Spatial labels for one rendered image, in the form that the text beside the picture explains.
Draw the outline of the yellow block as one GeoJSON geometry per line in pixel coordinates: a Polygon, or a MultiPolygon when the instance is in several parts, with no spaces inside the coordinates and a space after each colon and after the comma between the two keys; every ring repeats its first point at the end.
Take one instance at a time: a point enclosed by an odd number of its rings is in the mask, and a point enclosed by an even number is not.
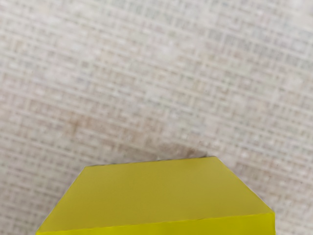
{"type": "Polygon", "coordinates": [[[85,167],[36,235],[276,235],[275,213],[217,157],[85,167]]]}

